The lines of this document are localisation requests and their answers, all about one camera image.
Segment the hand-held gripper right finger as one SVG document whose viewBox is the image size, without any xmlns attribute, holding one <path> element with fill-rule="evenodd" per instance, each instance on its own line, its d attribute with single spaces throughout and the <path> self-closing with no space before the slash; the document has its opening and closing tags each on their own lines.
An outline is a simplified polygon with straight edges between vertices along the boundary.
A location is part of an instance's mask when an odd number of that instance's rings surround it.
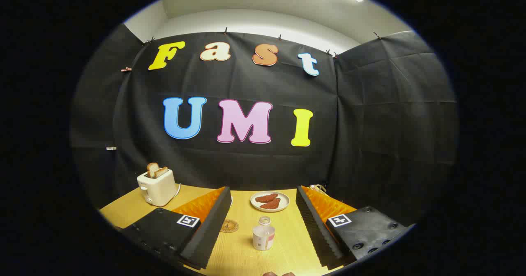
<svg viewBox="0 0 526 276">
<path fill-rule="evenodd" d="M 355 209 L 305 186 L 297 187 L 295 202 L 321 265 L 329 269 L 363 261 L 412 228 L 375 207 Z"/>
</svg>

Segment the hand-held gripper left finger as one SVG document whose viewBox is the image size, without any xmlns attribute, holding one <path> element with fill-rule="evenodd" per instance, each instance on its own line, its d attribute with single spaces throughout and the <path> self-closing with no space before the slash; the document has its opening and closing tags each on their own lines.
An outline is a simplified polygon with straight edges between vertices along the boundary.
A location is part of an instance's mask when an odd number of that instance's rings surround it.
<svg viewBox="0 0 526 276">
<path fill-rule="evenodd" d="M 204 269 L 231 202 L 231 188 L 218 188 L 173 210 L 155 208 L 121 233 L 163 261 Z"/>
</svg>

